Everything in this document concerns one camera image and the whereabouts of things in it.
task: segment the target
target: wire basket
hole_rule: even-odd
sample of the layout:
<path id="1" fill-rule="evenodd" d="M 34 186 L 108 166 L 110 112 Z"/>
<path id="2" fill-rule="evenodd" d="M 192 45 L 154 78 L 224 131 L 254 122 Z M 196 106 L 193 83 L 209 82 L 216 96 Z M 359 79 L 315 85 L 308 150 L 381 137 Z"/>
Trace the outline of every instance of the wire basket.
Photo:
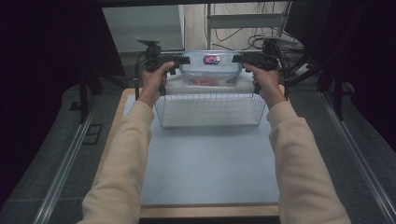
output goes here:
<path id="1" fill-rule="evenodd" d="M 258 126 L 265 102 L 254 93 L 176 94 L 156 103 L 163 128 Z"/>

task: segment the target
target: sweater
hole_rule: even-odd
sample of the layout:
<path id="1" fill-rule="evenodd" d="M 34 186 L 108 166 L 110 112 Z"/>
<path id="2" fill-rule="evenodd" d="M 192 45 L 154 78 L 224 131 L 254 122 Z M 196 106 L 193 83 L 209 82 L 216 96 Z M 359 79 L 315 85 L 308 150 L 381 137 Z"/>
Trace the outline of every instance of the sweater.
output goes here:
<path id="1" fill-rule="evenodd" d="M 281 223 L 350 223 L 305 119 L 290 102 L 273 106 L 267 119 Z M 84 198 L 79 224 L 138 223 L 153 120 L 152 109 L 140 101 L 120 120 L 98 183 Z"/>

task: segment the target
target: hand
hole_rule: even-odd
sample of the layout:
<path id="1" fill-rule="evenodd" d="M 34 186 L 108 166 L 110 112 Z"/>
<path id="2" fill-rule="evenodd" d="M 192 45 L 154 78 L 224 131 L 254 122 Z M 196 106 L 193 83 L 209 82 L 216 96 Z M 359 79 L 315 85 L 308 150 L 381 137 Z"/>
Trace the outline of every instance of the hand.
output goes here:
<path id="1" fill-rule="evenodd" d="M 168 72 L 175 63 L 164 63 L 157 71 L 150 73 L 144 71 L 142 74 L 143 90 L 140 93 L 138 101 L 145 103 L 151 108 L 154 107 L 155 102 L 160 98 L 159 88 L 161 85 L 166 85 L 167 80 L 163 73 Z"/>
<path id="2" fill-rule="evenodd" d="M 248 63 L 244 67 L 253 73 L 253 85 L 260 84 L 260 96 L 271 109 L 274 105 L 286 101 L 285 96 L 279 88 L 279 73 L 275 70 L 264 71 Z"/>

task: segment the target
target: clear plastic box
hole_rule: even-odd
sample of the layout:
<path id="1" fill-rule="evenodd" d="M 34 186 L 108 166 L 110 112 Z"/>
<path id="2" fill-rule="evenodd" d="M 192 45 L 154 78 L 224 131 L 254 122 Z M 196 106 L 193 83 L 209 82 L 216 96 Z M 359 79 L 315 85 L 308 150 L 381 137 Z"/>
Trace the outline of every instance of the clear plastic box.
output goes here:
<path id="1" fill-rule="evenodd" d="M 191 64 L 182 64 L 180 73 L 191 86 L 233 87 L 241 74 L 240 63 L 233 63 L 237 51 L 192 50 L 183 56 L 190 57 Z"/>
<path id="2" fill-rule="evenodd" d="M 155 105 L 163 128 L 259 126 L 265 102 L 246 93 L 162 96 Z"/>

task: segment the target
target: person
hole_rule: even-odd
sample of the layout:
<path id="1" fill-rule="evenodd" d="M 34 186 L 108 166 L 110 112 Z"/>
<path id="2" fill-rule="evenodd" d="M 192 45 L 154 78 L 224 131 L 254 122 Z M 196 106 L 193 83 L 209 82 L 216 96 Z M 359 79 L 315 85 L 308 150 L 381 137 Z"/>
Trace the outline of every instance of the person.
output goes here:
<path id="1" fill-rule="evenodd" d="M 138 223 L 140 192 L 145 177 L 154 119 L 152 107 L 159 99 L 165 63 L 150 74 L 143 72 L 144 88 L 129 114 L 123 117 L 114 136 L 98 183 L 83 201 L 83 219 L 88 223 Z M 265 72 L 251 64 L 253 84 L 262 86 L 271 124 L 270 142 L 276 158 L 276 180 L 280 222 L 293 224 L 350 223 L 320 156 L 305 119 L 297 117 L 279 88 L 277 71 Z"/>

